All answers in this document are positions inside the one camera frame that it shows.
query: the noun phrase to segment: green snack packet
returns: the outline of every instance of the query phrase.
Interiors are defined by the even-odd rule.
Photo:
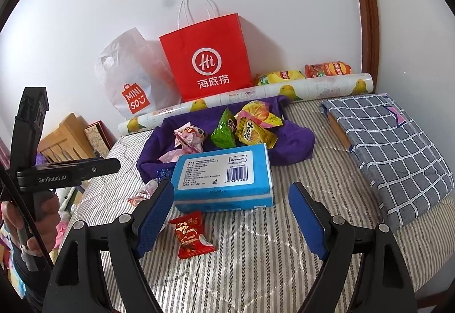
[[[235,118],[228,108],[224,111],[221,119],[210,138],[212,142],[222,149],[235,147]]]

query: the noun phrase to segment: pink fabric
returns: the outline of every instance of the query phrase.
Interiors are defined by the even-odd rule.
[[[60,244],[63,242],[63,236],[65,235],[65,232],[67,231],[69,222],[60,222],[57,225],[57,238],[55,239],[55,246],[54,249],[58,248]]]

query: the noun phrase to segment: white plastic bag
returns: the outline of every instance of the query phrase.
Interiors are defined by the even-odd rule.
[[[95,74],[122,116],[131,119],[180,103],[164,53],[160,55],[136,28],[122,33],[101,53]]]

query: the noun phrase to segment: wooden headboard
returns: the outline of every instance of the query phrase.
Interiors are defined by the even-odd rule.
[[[74,113],[71,113],[55,131],[42,138],[38,145],[38,152],[49,162],[95,157],[92,146],[85,136],[84,128]]]

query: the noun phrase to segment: lid of box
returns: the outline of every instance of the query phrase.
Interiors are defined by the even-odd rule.
[[[176,202],[272,196],[265,144],[181,156],[171,179]]]

